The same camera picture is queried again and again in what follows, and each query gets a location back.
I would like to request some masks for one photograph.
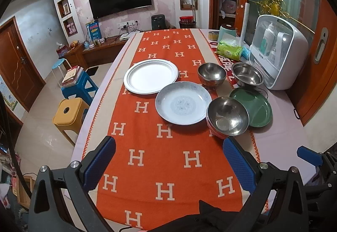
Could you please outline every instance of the blue gripper pad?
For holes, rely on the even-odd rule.
[[[94,190],[103,176],[105,169],[107,168],[108,164],[110,163],[112,157],[116,152],[116,142],[114,138],[110,136],[106,136],[102,142],[105,143],[102,147],[97,147],[94,151],[90,151],[86,156],[89,157],[90,153],[96,153],[96,156],[93,157],[91,162],[88,164],[88,167],[85,169],[83,173],[83,189],[85,191]]]
[[[222,150],[242,188],[252,195],[256,188],[255,173],[230,138],[223,141]]]
[[[323,164],[322,155],[305,146],[301,146],[297,149],[297,156],[316,167]]]

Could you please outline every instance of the power outlet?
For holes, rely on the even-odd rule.
[[[122,22],[122,23],[117,24],[117,27],[118,28],[124,28],[124,26],[128,27],[128,25],[129,26],[136,25],[136,22],[135,21]]]

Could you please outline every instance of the orange table runner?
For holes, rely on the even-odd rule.
[[[157,94],[137,95],[125,89],[127,69],[151,58],[173,62],[180,72],[178,81],[198,84],[200,64],[221,64],[198,29],[134,36],[102,96],[83,153],[94,149],[105,135],[116,140],[116,154],[90,193],[94,203],[104,218],[146,230],[198,213],[199,200],[239,211],[247,193],[222,152],[222,140],[210,133],[206,121],[171,125],[155,109]],[[214,99],[228,96],[232,89],[227,80],[209,92]],[[258,159],[251,132],[237,139]]]

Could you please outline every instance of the doormat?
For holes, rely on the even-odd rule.
[[[95,67],[89,68],[86,72],[91,77],[96,74],[97,69],[98,69],[98,66],[95,66]]]

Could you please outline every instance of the metal screw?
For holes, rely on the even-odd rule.
[[[71,167],[71,168],[76,168],[76,167],[79,166],[79,165],[80,165],[80,162],[79,162],[79,161],[73,161],[73,162],[71,162],[70,167]]]
[[[41,166],[40,171],[45,172],[48,169],[48,166]]]
[[[298,168],[296,166],[291,167],[292,172],[298,173]]]
[[[265,162],[261,162],[259,165],[261,169],[268,169],[268,164]]]

